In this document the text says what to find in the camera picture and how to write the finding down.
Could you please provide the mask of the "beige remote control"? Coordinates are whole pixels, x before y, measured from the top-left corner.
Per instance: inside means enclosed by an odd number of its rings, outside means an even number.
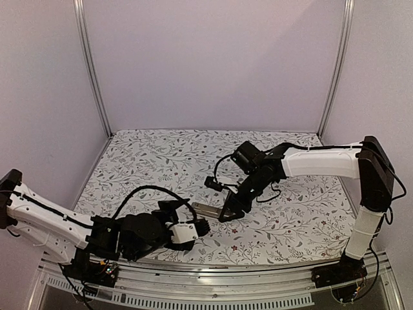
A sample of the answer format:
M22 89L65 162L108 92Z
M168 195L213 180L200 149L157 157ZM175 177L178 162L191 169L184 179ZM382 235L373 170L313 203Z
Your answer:
M200 216L218 219L221 215L224 215L222 208L205 205L203 203L193 202L192 208Z

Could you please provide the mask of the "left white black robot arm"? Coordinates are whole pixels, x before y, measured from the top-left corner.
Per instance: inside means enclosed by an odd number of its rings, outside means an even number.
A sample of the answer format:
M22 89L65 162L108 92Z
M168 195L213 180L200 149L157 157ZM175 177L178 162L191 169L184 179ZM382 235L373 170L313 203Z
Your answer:
M96 267L77 254L136 261L160 247L189 251L200 236L194 222L179 222L161 210L122 218L70 211L32 191L16 169L1 178L1 228L27 238L52 261L70 265L82 280L91 280Z

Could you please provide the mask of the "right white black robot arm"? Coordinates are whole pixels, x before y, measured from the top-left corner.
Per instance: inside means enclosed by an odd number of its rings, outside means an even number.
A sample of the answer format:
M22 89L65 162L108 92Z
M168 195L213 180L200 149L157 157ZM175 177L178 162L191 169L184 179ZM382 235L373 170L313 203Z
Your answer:
M338 263L314 269L313 276L325 279L331 275L346 282L352 276L366 275L363 257L396 199L393 190L399 181L376 137L365 136L363 141L350 145L322 147L284 142L266 151L246 141L229 157L247 178L228 194L218 216L221 223L243 218L270 184L290 177L315 175L359 180L360 208L343 254Z

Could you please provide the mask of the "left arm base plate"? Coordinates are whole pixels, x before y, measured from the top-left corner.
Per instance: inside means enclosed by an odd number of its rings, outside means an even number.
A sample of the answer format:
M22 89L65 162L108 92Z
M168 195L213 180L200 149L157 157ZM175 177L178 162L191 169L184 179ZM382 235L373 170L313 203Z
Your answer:
M86 284L115 287L119 274L116 263L101 263L86 260L72 260L70 265L63 266L63 275Z

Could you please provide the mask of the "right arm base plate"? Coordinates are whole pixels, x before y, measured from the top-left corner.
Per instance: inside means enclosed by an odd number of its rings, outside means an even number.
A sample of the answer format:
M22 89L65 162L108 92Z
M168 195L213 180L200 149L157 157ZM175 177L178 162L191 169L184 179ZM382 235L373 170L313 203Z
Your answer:
M354 281L366 275L367 269L363 262L338 262L313 268L311 281L316 288L320 288Z

